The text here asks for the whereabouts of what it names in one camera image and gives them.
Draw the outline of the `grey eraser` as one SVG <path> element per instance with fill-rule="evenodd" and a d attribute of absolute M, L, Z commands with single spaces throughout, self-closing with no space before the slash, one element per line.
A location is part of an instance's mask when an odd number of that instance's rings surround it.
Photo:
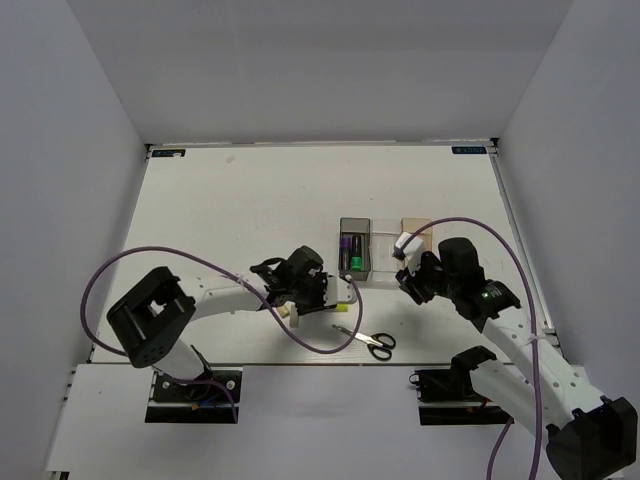
<path fill-rule="evenodd" d="M 299 315 L 295 310 L 291 310 L 289 314 L 289 327 L 297 329 L 299 327 Z"/>

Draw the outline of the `tan eraser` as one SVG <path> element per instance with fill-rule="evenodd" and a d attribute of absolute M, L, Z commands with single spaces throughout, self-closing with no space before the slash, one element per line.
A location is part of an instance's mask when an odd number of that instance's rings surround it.
<path fill-rule="evenodd" d="M 290 310 L 287 306 L 280 306 L 277 308 L 277 311 L 282 318 L 290 316 Z"/>

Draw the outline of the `green highlighter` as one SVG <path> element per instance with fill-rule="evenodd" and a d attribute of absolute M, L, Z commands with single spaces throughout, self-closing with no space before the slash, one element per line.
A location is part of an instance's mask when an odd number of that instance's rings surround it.
<path fill-rule="evenodd" d="M 352 271 L 361 271 L 363 268 L 362 240 L 362 236 L 358 234 L 351 237 L 350 269 Z"/>

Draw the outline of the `purple highlighter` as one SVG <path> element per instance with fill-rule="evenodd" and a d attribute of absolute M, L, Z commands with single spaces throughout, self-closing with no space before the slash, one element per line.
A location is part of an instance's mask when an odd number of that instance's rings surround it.
<path fill-rule="evenodd" d="M 351 266 L 351 238 L 343 236 L 339 245 L 339 270 L 348 271 Z"/>

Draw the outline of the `black handled scissors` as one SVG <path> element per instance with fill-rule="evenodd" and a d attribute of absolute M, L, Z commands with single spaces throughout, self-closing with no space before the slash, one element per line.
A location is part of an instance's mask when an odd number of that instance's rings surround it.
<path fill-rule="evenodd" d="M 393 351 L 397 345 L 396 339 L 392 335 L 383 332 L 368 335 L 339 325 L 333 325 L 332 328 L 365 344 L 375 360 L 388 362 L 392 359 Z"/>

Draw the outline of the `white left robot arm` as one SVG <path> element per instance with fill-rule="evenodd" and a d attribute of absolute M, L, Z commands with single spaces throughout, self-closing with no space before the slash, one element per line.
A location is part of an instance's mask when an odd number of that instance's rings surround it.
<path fill-rule="evenodd" d="M 110 308 L 108 323 L 132 366 L 152 367 L 177 379 L 180 391 L 199 399 L 209 392 L 212 377 L 204 357 L 181 339 L 189 323 L 287 303 L 301 317 L 356 301 L 351 285 L 326 272 L 322 258 L 308 246 L 286 259 L 265 260 L 250 272 L 260 285 L 250 286 L 242 278 L 229 285 L 214 277 L 181 279 L 166 266 L 156 267 Z"/>

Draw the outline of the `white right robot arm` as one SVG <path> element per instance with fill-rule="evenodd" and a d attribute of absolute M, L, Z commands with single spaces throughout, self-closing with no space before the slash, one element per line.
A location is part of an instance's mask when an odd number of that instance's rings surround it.
<path fill-rule="evenodd" d="M 496 403 L 539 440 L 562 479 L 604 479 L 633 464 L 638 414 L 631 403 L 608 398 L 531 332 L 518 297 L 486 278 L 468 239 L 451 238 L 438 249 L 433 253 L 422 239 L 401 234 L 394 252 L 405 265 L 396 275 L 401 290 L 417 304 L 450 300 L 518 371 L 488 348 L 472 347 L 452 358 L 443 385 L 431 387 L 427 399 L 482 396 Z"/>

